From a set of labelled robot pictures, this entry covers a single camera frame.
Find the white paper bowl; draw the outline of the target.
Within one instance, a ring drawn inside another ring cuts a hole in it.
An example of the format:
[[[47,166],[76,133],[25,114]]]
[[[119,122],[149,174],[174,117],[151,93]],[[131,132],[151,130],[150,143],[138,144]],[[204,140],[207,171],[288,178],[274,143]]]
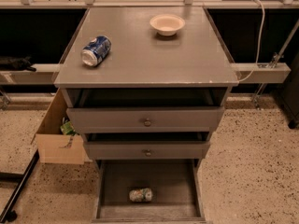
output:
[[[163,36],[175,35],[185,26],[185,20],[173,14],[161,14],[149,21],[150,26]]]

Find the green snack bag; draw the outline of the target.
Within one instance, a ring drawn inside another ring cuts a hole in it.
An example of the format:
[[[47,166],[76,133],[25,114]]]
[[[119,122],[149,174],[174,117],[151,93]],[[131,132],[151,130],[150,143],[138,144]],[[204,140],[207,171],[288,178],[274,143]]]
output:
[[[74,135],[76,133],[75,128],[73,127],[69,119],[63,118],[62,125],[60,130],[63,135]]]

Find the blue pepsi can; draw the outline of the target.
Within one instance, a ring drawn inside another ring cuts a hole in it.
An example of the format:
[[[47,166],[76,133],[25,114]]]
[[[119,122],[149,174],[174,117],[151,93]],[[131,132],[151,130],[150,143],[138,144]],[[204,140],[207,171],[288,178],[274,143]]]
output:
[[[111,50],[112,44],[106,36],[98,36],[81,51],[81,60],[88,66],[101,63]]]

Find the grey bottom drawer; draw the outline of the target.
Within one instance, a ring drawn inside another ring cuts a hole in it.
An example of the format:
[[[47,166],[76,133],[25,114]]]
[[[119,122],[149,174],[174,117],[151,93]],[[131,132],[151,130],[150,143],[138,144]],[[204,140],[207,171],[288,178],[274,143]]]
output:
[[[100,161],[93,224],[206,224],[192,160]],[[133,189],[150,188],[151,202],[134,203]]]

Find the cardboard box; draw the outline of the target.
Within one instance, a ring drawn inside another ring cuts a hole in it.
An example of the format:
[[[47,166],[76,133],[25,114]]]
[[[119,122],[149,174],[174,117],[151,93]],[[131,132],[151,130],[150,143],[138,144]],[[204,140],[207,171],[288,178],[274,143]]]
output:
[[[61,126],[66,115],[67,104],[63,94],[57,90],[45,117],[36,132],[39,159],[42,163],[83,164],[86,152],[82,138],[75,134],[63,134]]]

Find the black floor rail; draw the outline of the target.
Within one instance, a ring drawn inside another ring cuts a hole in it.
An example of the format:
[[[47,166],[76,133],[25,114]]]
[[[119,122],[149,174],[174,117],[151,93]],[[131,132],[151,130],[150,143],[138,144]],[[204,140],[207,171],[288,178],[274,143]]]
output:
[[[12,222],[17,219],[18,215],[14,210],[14,205],[18,201],[22,190],[24,189],[31,173],[34,171],[36,167],[38,160],[39,160],[39,154],[38,151],[36,151],[23,174],[0,172],[1,182],[15,184],[15,189],[12,191],[12,194],[8,199],[6,206],[1,212],[0,224],[5,224],[6,222]]]

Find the grey drawer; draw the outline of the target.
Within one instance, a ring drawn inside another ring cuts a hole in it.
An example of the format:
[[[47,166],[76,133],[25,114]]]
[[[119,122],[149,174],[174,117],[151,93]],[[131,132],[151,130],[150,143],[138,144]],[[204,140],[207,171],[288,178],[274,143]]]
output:
[[[224,108],[68,108],[66,113],[80,134],[212,132]]]
[[[86,153],[92,160],[199,159],[209,146],[209,142],[202,141],[84,143]]]
[[[192,160],[100,161],[93,224],[206,224]],[[133,189],[150,188],[151,202],[134,203]]]

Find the black object on ledge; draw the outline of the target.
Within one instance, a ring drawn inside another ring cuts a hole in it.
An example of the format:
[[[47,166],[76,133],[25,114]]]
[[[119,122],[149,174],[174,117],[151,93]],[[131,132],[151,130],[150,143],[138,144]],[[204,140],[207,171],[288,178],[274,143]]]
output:
[[[1,71],[32,71],[35,72],[36,69],[30,62],[30,57],[17,58],[17,57],[0,57],[0,70]]]

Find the grey middle drawer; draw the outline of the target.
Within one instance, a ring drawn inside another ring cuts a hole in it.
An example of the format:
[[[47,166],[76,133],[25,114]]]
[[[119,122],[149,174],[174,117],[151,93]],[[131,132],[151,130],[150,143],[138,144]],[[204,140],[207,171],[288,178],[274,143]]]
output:
[[[202,141],[84,143],[86,153],[92,160],[199,159],[209,146],[209,142]]]

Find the grey drawer cabinet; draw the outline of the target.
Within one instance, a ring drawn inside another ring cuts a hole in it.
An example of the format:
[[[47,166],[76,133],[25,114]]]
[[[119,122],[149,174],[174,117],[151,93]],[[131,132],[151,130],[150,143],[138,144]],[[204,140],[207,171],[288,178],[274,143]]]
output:
[[[159,35],[150,20],[185,20],[175,35]],[[106,36],[111,50],[91,67],[81,51]],[[87,12],[55,85],[68,108],[223,107],[238,83],[201,7],[96,7]],[[209,142],[212,132],[83,133],[85,142]]]

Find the grey top drawer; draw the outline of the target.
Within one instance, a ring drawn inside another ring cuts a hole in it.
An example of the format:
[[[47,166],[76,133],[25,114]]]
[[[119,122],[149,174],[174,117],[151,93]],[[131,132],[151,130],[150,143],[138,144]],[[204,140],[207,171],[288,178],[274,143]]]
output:
[[[80,134],[212,132],[224,108],[68,108],[66,113]]]

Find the black cart at right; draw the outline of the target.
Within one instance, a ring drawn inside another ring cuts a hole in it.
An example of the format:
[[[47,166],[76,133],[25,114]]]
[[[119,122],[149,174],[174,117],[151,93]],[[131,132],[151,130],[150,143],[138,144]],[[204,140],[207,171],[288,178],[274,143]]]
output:
[[[286,115],[288,127],[299,126],[299,52],[291,63],[291,72],[277,91],[278,105]]]

